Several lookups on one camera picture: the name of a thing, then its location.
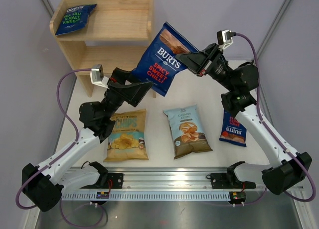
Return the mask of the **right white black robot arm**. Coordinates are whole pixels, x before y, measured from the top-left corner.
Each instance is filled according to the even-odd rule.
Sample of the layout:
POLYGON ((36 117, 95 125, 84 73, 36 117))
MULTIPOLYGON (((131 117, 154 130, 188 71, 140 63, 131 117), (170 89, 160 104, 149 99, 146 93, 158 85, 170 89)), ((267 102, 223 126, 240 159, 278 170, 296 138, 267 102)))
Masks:
POLYGON ((264 184, 275 195, 288 189, 309 176, 312 158, 306 152, 299 153, 289 145, 262 116, 251 91, 258 88, 258 68, 250 62, 232 69, 215 43, 204 50, 176 55, 193 74, 209 75, 227 93, 221 95, 223 108, 240 122, 253 136, 268 158, 268 165, 238 162, 228 167, 226 181, 231 187, 243 182, 264 184))

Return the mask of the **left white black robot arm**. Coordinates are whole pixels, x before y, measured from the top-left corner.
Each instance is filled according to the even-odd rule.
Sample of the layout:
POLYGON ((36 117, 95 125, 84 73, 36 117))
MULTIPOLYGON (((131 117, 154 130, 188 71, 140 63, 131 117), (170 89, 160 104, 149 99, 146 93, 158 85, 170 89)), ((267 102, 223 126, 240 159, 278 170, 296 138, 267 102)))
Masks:
POLYGON ((39 208, 47 212, 68 191, 88 185, 103 188, 108 182, 108 171, 98 163, 70 176, 65 176, 65 173, 83 155, 108 138, 115 125, 111 117, 124 102, 136 107, 153 86, 152 82, 142 82, 130 71, 120 68, 115 68, 110 77, 104 76, 101 64, 77 70, 78 73, 83 71, 90 73, 92 84, 106 89, 104 98, 100 102, 86 102, 80 106, 79 120, 84 126, 81 130, 75 130, 72 141, 38 165, 29 163, 23 168, 21 188, 15 198, 16 205, 21 209, 39 208), (20 204, 21 193, 34 203, 32 207, 20 204))

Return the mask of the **blue spicy sweet chilli bag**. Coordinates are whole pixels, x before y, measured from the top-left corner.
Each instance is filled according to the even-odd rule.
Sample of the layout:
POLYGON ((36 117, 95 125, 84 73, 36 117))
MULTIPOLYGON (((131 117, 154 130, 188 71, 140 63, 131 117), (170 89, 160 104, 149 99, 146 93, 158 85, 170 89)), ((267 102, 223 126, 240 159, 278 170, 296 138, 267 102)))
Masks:
POLYGON ((175 75, 187 69, 175 58, 176 55, 197 51, 193 44, 165 22, 131 73, 140 81, 153 82, 152 89, 164 97, 175 75))

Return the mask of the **blue sea salt vinegar bag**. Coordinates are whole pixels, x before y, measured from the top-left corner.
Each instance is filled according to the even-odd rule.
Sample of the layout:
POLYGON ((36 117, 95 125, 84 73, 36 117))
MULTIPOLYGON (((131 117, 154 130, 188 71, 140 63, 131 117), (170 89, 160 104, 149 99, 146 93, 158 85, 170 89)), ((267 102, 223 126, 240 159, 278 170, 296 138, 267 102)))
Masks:
POLYGON ((69 8, 63 16, 55 35, 68 34, 83 29, 96 6, 97 4, 88 4, 69 8))

